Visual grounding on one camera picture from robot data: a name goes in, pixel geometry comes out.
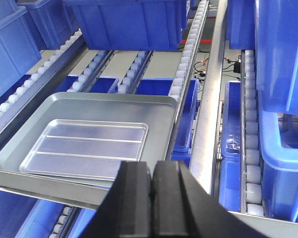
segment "baking tray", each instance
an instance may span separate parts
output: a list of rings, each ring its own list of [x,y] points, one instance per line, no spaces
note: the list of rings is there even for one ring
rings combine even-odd
[[[55,119],[19,170],[23,173],[115,180],[121,161],[139,161],[144,123]]]
[[[48,97],[0,151],[0,170],[19,173],[19,167],[53,120],[143,123],[148,126],[139,160],[153,171],[164,160],[175,117],[176,101],[167,96],[102,93],[56,93]],[[110,186],[110,179],[47,177]]]

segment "silver metal tray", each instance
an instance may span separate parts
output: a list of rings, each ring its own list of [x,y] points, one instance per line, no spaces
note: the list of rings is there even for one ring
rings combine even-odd
[[[20,172],[19,169],[25,171],[25,168],[23,166],[20,168],[20,165],[49,123],[57,119],[58,121],[84,120],[148,125],[139,160],[146,161],[153,171],[156,162],[165,159],[175,108],[176,101],[166,96],[65,92],[53,94],[42,103],[0,151],[0,170],[17,173]],[[64,161],[63,165],[66,167],[68,163]],[[114,172],[108,170],[106,172],[107,174],[97,174],[98,178],[94,179],[44,176],[89,185],[111,186]]]
[[[23,173],[114,180],[121,161],[138,161],[144,123],[55,119],[21,163]]]

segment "blue plastic bin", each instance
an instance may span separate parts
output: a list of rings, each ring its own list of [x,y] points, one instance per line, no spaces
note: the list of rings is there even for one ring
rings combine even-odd
[[[255,49],[255,0],[228,0],[226,39],[231,49]]]
[[[269,217],[298,222],[298,118],[263,110],[259,96],[261,151],[264,160],[263,199]]]
[[[41,55],[19,7],[0,20],[0,96],[22,77]]]
[[[78,29],[74,12],[62,0],[18,0],[28,10],[26,22],[40,50],[58,49]]]
[[[225,86],[221,153],[224,159],[240,161],[240,82]]]
[[[136,94],[167,96],[172,78],[144,78],[141,80]],[[197,108],[199,81],[192,79],[185,102],[174,151],[187,153],[190,149],[192,123]]]
[[[219,203],[229,211],[239,211],[240,162],[222,160]]]
[[[43,238],[48,237],[59,216],[64,204],[47,200],[37,200],[28,214],[15,238]]]
[[[260,1],[257,89],[269,112],[298,115],[298,0]]]
[[[17,6],[14,0],[0,0],[0,20],[15,13]]]
[[[186,0],[64,0],[90,49],[176,50]]]
[[[37,199],[0,191],[0,237],[15,237]]]

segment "aluminum rail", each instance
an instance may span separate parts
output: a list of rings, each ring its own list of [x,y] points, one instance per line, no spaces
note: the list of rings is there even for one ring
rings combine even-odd
[[[182,56],[177,68],[177,72],[172,82],[169,96],[178,101],[176,108],[176,117],[173,123],[171,137],[168,145],[166,159],[170,160],[175,145],[176,136],[178,134],[185,101],[187,98],[192,72],[194,69],[195,58],[199,49],[203,28],[207,18],[209,9],[209,1],[202,0],[199,3],[196,15],[193,19],[188,40],[183,48]]]
[[[190,171],[208,194],[213,194],[217,151],[217,118],[225,48],[227,0],[220,0],[212,47],[193,139]]]

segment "aluminum tray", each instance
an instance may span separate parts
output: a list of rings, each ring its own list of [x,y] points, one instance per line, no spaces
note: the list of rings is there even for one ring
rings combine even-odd
[[[144,123],[51,121],[21,163],[23,173],[114,180],[121,161],[139,161]]]
[[[45,128],[58,119],[148,125],[140,161],[146,161],[153,171],[156,162],[165,159],[175,108],[176,101],[166,96],[64,92],[53,94],[0,151],[0,170],[19,172],[22,161]],[[49,177],[91,185],[111,185],[111,181],[100,179]]]

